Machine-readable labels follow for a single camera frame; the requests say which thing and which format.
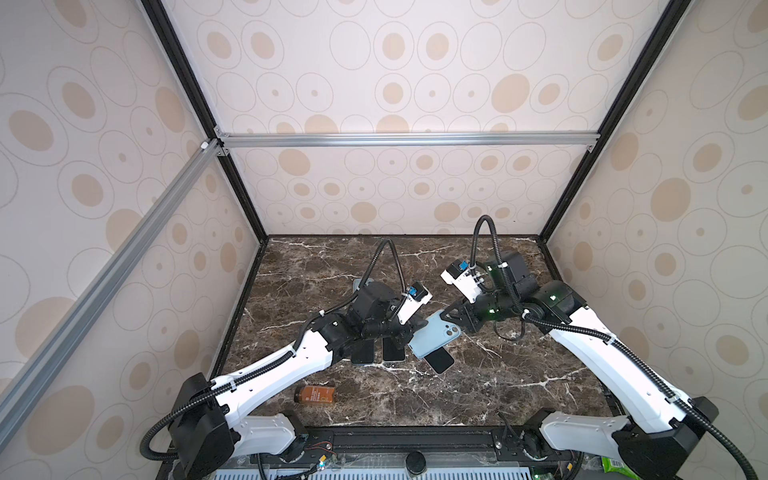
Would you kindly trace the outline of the black smartphone white rim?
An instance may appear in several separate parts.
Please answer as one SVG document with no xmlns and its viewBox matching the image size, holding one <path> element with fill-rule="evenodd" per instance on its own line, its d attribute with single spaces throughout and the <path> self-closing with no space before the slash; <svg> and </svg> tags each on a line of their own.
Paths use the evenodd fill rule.
<svg viewBox="0 0 768 480">
<path fill-rule="evenodd" d="M 402 362 L 405 360 L 405 350 L 392 338 L 382 340 L 382 354 L 384 362 Z"/>
</svg>

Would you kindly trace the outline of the black smartphone from case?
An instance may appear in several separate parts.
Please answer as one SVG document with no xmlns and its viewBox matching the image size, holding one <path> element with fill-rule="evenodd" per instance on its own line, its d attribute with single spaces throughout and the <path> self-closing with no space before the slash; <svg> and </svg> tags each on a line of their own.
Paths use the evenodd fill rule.
<svg viewBox="0 0 768 480">
<path fill-rule="evenodd" d="M 375 361 L 375 340 L 365 339 L 356 343 L 351 353 L 354 365 L 370 365 Z"/>
</svg>

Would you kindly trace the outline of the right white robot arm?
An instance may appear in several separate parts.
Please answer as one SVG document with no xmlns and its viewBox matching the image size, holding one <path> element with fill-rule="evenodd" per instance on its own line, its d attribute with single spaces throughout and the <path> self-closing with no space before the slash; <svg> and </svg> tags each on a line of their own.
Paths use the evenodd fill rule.
<svg viewBox="0 0 768 480">
<path fill-rule="evenodd" d="M 519 253 L 506 253 L 499 265 L 456 260 L 441 277 L 463 295 L 443 320 L 476 332 L 518 317 L 568 349 L 623 407 L 613 417 L 540 409 L 520 435 L 530 458 L 572 450 L 621 461 L 641 479 L 673 479 L 704 436 L 704 422 L 717 417 L 711 401 L 690 397 L 645 364 L 569 285 L 539 285 Z"/>
</svg>

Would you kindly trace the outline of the light blue phone case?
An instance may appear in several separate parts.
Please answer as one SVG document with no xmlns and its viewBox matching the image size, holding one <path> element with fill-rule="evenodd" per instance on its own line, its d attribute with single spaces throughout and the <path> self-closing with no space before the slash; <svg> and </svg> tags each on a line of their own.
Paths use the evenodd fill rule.
<svg viewBox="0 0 768 480">
<path fill-rule="evenodd" d="M 363 286 L 368 286 L 373 282 L 372 278 L 368 278 L 365 282 L 362 281 L 361 278 L 357 278 L 353 281 L 353 291 L 356 292 L 360 290 Z"/>
</svg>

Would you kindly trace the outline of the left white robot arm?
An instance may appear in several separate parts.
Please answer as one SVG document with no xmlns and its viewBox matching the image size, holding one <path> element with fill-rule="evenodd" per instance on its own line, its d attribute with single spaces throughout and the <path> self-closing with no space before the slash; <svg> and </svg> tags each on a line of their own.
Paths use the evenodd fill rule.
<svg viewBox="0 0 768 480">
<path fill-rule="evenodd" d="M 203 373 L 187 378 L 164 425 L 172 440 L 173 478 L 202 479 L 237 454 L 298 456 L 306 435 L 296 419 L 254 417 L 252 411 L 342 360 L 372 364 L 377 345 L 384 360 L 403 360 L 406 345 L 427 323 L 417 312 L 431 298 L 419 282 L 401 294 L 381 282 L 364 284 L 345 311 L 310 321 L 299 344 L 212 380 Z"/>
</svg>

